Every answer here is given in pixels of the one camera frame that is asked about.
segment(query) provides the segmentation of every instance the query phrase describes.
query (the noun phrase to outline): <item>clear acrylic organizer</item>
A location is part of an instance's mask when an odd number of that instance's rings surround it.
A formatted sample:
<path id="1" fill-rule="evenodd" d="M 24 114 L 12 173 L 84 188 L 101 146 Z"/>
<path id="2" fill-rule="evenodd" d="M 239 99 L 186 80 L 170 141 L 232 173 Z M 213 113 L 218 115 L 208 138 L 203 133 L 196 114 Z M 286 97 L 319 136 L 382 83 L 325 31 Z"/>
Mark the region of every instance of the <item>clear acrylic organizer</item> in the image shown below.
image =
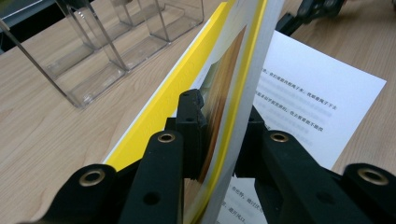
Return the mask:
<path id="1" fill-rule="evenodd" d="M 202 0 L 138 0 L 151 35 L 172 42 L 204 21 Z"/>
<path id="2" fill-rule="evenodd" d="M 32 40 L 22 43 L 1 20 L 0 28 L 49 82 L 80 108 L 204 19 L 202 0 L 56 3 L 65 20 Z M 97 10 L 98 14 L 94 7 L 105 10 Z"/>

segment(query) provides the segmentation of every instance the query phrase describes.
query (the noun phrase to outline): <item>sheet of paper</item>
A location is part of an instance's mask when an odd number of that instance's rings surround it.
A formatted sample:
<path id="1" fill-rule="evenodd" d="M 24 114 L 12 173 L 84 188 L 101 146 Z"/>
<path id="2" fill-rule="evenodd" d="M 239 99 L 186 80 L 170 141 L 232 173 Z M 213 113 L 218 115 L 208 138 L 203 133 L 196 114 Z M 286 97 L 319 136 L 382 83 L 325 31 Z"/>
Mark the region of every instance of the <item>sheet of paper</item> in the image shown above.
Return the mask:
<path id="1" fill-rule="evenodd" d="M 254 105 L 270 130 L 293 134 L 331 169 L 385 83 L 274 33 Z M 265 223 L 250 179 L 232 179 L 219 213 L 218 223 L 238 222 Z"/>

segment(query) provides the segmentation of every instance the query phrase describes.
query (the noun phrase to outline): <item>wood grain surface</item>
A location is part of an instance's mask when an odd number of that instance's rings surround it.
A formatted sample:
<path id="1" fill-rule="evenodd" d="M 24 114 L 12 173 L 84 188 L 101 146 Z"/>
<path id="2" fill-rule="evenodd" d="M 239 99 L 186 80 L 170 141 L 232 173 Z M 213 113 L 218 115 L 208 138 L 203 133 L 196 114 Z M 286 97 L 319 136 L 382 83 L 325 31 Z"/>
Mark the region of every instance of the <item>wood grain surface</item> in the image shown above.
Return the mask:
<path id="1" fill-rule="evenodd" d="M 206 20 L 219 2 L 204 1 Z M 300 2 L 286 1 L 284 12 L 295 13 Z M 339 17 L 313 21 L 292 36 L 387 81 L 335 164 L 338 173 L 349 163 L 368 162 L 396 175 L 395 23 L 389 0 L 348 1 Z M 61 24 L 25 44 L 45 50 Z M 140 64 L 84 110 L 65 100 L 18 49 L 0 55 L 0 223 L 40 218 L 71 174 L 102 162 L 201 27 Z"/>

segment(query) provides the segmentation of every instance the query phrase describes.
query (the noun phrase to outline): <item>brass grommet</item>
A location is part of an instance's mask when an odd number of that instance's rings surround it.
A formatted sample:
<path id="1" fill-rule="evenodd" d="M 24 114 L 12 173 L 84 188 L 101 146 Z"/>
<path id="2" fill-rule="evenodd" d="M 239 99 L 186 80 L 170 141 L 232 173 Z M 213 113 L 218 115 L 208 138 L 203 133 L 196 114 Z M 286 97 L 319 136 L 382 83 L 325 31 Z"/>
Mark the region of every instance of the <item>brass grommet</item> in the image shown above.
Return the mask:
<path id="1" fill-rule="evenodd" d="M 105 172 L 102 169 L 90 170 L 79 179 L 79 184 L 82 187 L 91 187 L 99 184 L 105 179 Z"/>
<path id="2" fill-rule="evenodd" d="M 176 137 L 172 133 L 163 133 L 160 136 L 158 136 L 158 141 L 162 143 L 170 143 L 173 142 L 175 139 Z"/>
<path id="3" fill-rule="evenodd" d="M 283 133 L 273 133 L 273 134 L 271 134 L 270 137 L 272 140 L 274 140 L 276 142 L 284 143 L 284 142 L 289 141 L 289 138 Z"/>
<path id="4" fill-rule="evenodd" d="M 370 168 L 360 168 L 358 175 L 365 181 L 375 185 L 385 186 L 389 183 L 386 176 Z"/>

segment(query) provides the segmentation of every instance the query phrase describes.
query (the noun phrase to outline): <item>transparent plastic holder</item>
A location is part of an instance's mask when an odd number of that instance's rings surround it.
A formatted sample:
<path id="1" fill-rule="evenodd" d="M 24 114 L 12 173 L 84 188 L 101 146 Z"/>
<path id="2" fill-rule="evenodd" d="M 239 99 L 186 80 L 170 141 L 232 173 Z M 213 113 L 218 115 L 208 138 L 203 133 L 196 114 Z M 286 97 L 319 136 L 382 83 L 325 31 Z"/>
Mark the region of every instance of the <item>transparent plastic holder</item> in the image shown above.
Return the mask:
<path id="1" fill-rule="evenodd" d="M 0 28 L 62 95 L 85 107 L 126 74 L 125 64 L 88 1 L 57 3 L 67 20 L 23 43 L 2 21 Z"/>
<path id="2" fill-rule="evenodd" d="M 204 21 L 202 0 L 138 0 L 151 35 L 172 42 Z"/>
<path id="3" fill-rule="evenodd" d="M 105 8 L 100 14 L 103 21 L 88 0 L 56 0 L 56 3 L 66 20 L 23 43 L 3 22 L 0 28 L 76 107 L 88 105 L 168 44 L 150 35 L 147 26 L 133 27 L 122 21 L 127 17 L 131 21 L 131 15 L 141 13 L 136 1 L 101 1 L 100 7 Z"/>

